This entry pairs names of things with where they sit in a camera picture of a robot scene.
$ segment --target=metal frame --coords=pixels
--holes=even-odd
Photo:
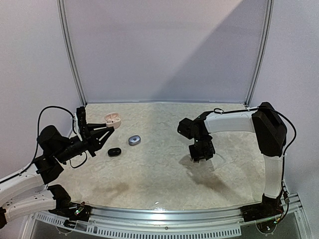
[[[263,34],[261,36],[261,42],[260,42],[260,47],[259,47],[257,63],[255,66],[253,79],[252,79],[252,82],[250,84],[248,94],[246,97],[246,101],[245,101],[245,105],[247,105],[247,106],[250,105],[251,100],[253,98],[254,91],[256,88],[256,84],[257,84],[257,79],[258,79],[258,76],[260,73],[261,65],[263,63],[263,58],[264,58],[265,49],[266,49],[266,43],[267,43],[267,39],[268,39],[268,35],[269,35],[273,7],[274,7],[274,0],[268,0],[267,10],[266,10],[265,20],[264,20],[264,26],[263,26]]]
[[[302,239],[311,239],[298,195],[289,198],[289,213],[295,215]],[[22,239],[30,239],[35,220],[70,230],[63,226],[66,218],[40,212],[29,216]],[[111,239],[220,239],[240,236],[240,226],[250,224],[255,221],[245,223],[239,207],[162,211],[95,206],[89,222],[78,221],[73,231]]]
[[[67,24],[67,20],[66,20],[64,1],[57,0],[57,3],[58,3],[58,10],[59,10],[59,16],[60,16],[60,22],[61,22],[61,27],[62,27],[65,48],[66,48],[66,52],[67,52],[67,55],[69,58],[70,68],[71,68],[71,72],[73,75],[75,87],[76,87],[76,90],[79,94],[81,104],[85,106],[85,105],[87,105],[87,101],[86,101],[84,90],[83,90],[82,83],[80,80],[79,72],[77,70],[76,63],[75,63],[71,39],[70,39],[70,35],[69,35],[69,30],[68,30],[68,24]]]

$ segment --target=white panel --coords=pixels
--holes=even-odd
[[[287,150],[285,179],[290,192],[299,193],[314,239],[319,238],[318,12],[317,0],[275,1],[251,103],[271,102],[297,128],[296,142]]]
[[[0,2],[0,178],[21,169],[34,155],[36,122],[47,105],[71,111],[80,104],[70,71],[54,0]],[[71,119],[60,110],[43,114],[63,135]],[[22,220],[0,230],[19,238]]]
[[[66,0],[89,102],[244,102],[267,0]]]

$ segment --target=marble surface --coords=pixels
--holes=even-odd
[[[88,154],[87,162],[77,169],[67,163],[51,185],[61,184],[76,202],[133,209],[208,209],[261,201],[265,164],[254,133],[214,133],[215,156],[203,163],[190,161],[188,146],[193,140],[177,133],[178,122],[216,107],[244,108],[239,104],[89,104],[87,122],[104,122],[106,114],[118,112],[122,124],[96,157]],[[128,138],[135,134],[141,143],[129,146]],[[110,158],[107,151],[113,147],[120,147],[122,154]],[[72,165],[83,158],[72,159]]]

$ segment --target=robotic arm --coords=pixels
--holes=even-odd
[[[49,210],[70,220],[88,221],[91,207],[71,202],[70,196],[61,185],[47,187],[63,171],[60,165],[82,154],[86,150],[94,157],[110,135],[113,127],[102,124],[87,124],[85,108],[76,112],[77,135],[63,137],[55,126],[44,128],[37,138],[43,155],[31,164],[0,183],[0,229],[7,222],[31,213]]]
[[[242,216],[248,222],[282,213],[283,149],[287,127],[270,103],[264,102],[258,108],[247,110],[204,112],[195,120],[185,118],[180,121],[177,131],[188,139],[194,138],[194,144],[189,146],[193,162],[209,160],[214,156],[211,133],[254,132],[265,159],[265,191],[262,203],[241,208]]]

